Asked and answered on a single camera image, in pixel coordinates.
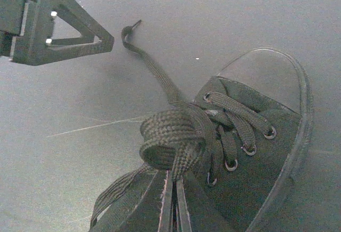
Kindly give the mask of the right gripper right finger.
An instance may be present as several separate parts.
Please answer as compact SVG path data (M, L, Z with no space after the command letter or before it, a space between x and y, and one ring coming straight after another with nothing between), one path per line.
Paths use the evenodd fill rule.
M175 231L234 231L205 194L193 173L176 184Z

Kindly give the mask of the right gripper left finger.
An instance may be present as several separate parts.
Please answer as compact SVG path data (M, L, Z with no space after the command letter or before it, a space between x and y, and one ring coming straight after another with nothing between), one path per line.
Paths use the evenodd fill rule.
M90 231L172 231L172 182L166 171L140 174Z

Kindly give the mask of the black sneaker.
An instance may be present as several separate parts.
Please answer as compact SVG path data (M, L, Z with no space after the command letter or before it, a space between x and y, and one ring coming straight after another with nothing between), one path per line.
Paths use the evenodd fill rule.
M223 220L218 230L269 231L311 141L306 72L288 54L254 49L212 76L193 104L215 133L198 180Z

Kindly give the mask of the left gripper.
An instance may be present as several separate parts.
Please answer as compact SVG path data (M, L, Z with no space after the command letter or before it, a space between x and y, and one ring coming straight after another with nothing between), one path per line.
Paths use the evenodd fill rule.
M1 0L1 56L40 66L110 52L115 38L76 0Z

